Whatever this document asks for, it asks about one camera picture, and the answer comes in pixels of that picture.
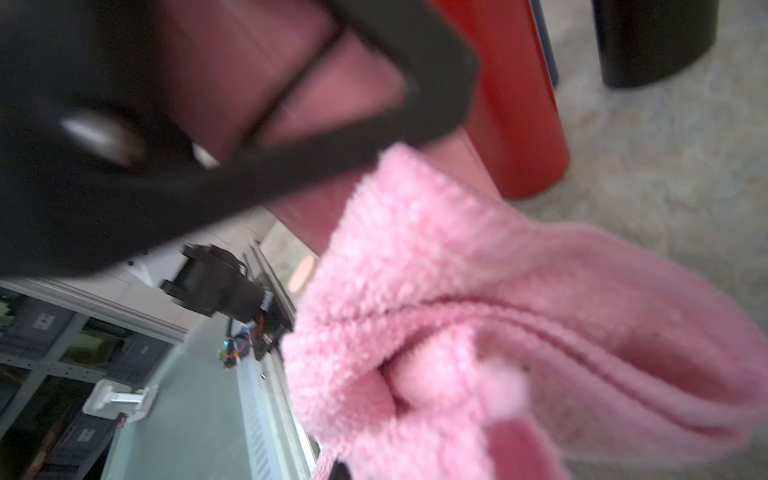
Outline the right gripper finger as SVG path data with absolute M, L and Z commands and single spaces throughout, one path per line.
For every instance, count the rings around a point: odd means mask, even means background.
M 405 78 L 401 103 L 207 169 L 169 118 L 147 1 L 1 5 L 1 274 L 87 275 L 249 207 L 421 145 L 465 119 L 472 46 L 423 1 L 330 1 Z

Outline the pink cloth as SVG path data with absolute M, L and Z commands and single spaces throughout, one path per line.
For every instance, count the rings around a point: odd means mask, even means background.
M 350 197 L 281 350 L 301 425 L 355 479 L 705 462 L 767 417 L 766 339 L 726 295 L 403 144 Z

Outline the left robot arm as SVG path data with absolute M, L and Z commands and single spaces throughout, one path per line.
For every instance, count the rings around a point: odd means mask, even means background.
M 186 261 L 160 288 L 176 304 L 206 317 L 227 318 L 219 360 L 231 369 L 248 357 L 262 360 L 293 330 L 293 321 L 268 275 L 255 272 L 215 245 L 188 244 Z

